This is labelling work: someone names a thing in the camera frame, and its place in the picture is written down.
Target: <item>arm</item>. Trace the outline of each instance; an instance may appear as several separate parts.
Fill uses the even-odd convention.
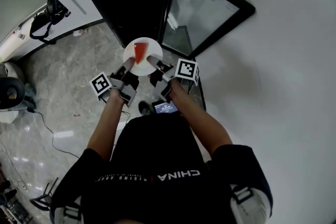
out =
[[[170,97],[173,103],[211,156],[219,146],[232,144],[224,127],[196,105],[177,80],[171,81],[171,87]]]
[[[123,105],[124,100],[120,97],[119,90],[112,89],[110,98],[87,146],[97,152],[105,161],[109,161],[111,158]]]

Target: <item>black bag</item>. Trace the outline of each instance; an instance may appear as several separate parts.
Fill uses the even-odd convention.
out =
[[[64,17],[68,17],[71,12],[64,7],[64,5],[58,0],[48,0],[47,8],[44,13],[37,14],[35,19],[32,22],[29,36],[32,39],[38,39],[43,41],[45,44],[53,45],[56,44],[56,41],[45,40],[46,37],[49,36],[49,30],[51,25],[55,25],[59,23]],[[49,24],[47,27],[47,31],[42,36],[34,36],[33,33],[38,29],[41,29],[46,24]]]

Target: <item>electric cord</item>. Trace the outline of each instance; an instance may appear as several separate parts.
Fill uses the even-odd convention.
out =
[[[124,113],[126,116],[128,115],[128,118],[127,118],[127,120],[126,120],[126,124],[127,124],[128,120],[129,120],[129,118],[130,118],[130,116],[131,116],[131,113],[126,112],[126,111],[121,111],[121,112]]]
[[[23,182],[22,180],[18,180],[18,181],[16,182],[16,185],[15,185],[15,182],[14,182],[10,177],[6,176],[6,179],[9,180],[9,181],[10,181],[10,184],[13,184],[13,185],[15,186],[16,189],[18,189],[18,187],[19,187],[19,183],[20,183],[20,182],[22,182],[22,183],[23,183],[22,186],[23,186],[24,188],[26,188],[26,186],[25,186],[25,184],[24,184],[24,182]]]
[[[27,185],[26,185],[25,181],[22,179],[21,175],[19,174],[19,172],[18,172],[17,169],[15,168],[15,166],[14,166],[14,164],[13,164],[13,162],[12,162],[12,159],[11,159],[11,157],[10,157],[9,154],[8,154],[7,148],[6,148],[5,144],[4,144],[4,142],[2,141],[2,129],[1,129],[1,126],[0,126],[0,142],[1,142],[2,146],[4,147],[5,153],[6,153],[8,159],[9,159],[9,161],[10,161],[10,164],[12,165],[13,169],[15,170],[15,172],[17,173],[17,175],[18,175],[19,178],[20,178],[20,180],[17,181],[17,184],[16,184],[17,186],[16,186],[16,187],[18,187],[18,186],[19,186],[19,183],[22,182],[22,183],[23,183],[23,187],[24,187],[25,189],[27,189]]]
[[[70,154],[70,155],[76,157],[77,159],[79,159],[79,157],[78,157],[77,155],[75,155],[75,154],[73,154],[73,153],[71,153],[71,152],[67,152],[67,151],[60,150],[59,148],[57,148],[57,147],[54,146],[54,136],[55,136],[55,134],[54,134],[54,132],[53,132],[53,131],[46,125],[42,113],[37,112],[37,111],[32,110],[32,109],[5,110],[5,111],[0,111],[0,112],[8,112],[8,111],[28,111],[28,112],[30,112],[30,113],[37,113],[37,114],[40,114],[41,117],[42,117],[42,121],[43,121],[43,124],[44,124],[45,128],[47,128],[47,129],[52,133],[51,145],[53,146],[53,148],[56,149],[56,150],[58,150],[58,151],[60,151],[60,152]]]
[[[54,149],[56,149],[56,150],[58,150],[58,151],[61,151],[61,152],[63,152],[63,153],[68,153],[68,154],[72,155],[73,157],[76,157],[77,159],[79,159],[79,157],[78,157],[77,155],[75,155],[75,154],[73,154],[73,153],[71,153],[71,152],[67,152],[67,151],[60,150],[59,148],[57,148],[57,147],[54,146],[54,135],[55,135],[54,132],[53,132],[53,131],[46,125],[42,113],[37,112],[37,111],[34,111],[34,113],[37,113],[37,114],[40,114],[40,115],[41,115],[44,126],[45,126],[45,127],[52,133],[51,145],[54,147]]]
[[[190,80],[189,81],[189,87],[188,87],[188,94],[190,93],[192,86],[193,86],[193,84],[192,84],[192,81]]]
[[[107,101],[106,101],[103,97],[101,97],[100,99],[103,100],[103,102],[104,102],[105,104],[107,103]],[[124,113],[126,116],[128,116],[128,118],[127,118],[127,120],[126,120],[126,124],[127,124],[128,120],[129,120],[129,118],[130,118],[130,116],[131,116],[131,113],[126,112],[126,111],[121,111],[121,113]]]
[[[7,69],[7,67],[5,66],[5,64],[4,64],[4,63],[0,63],[0,66],[2,66],[2,67],[5,68],[5,70],[6,70],[6,76],[7,76],[7,75],[8,75],[8,69]]]

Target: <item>black cabinet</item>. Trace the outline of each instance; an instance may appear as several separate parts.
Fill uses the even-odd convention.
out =
[[[255,12],[245,0],[92,0],[125,47],[150,37],[194,58]]]

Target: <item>glass door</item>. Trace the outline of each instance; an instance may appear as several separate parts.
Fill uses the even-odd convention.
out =
[[[245,0],[171,0],[162,47],[194,58],[255,12]]]

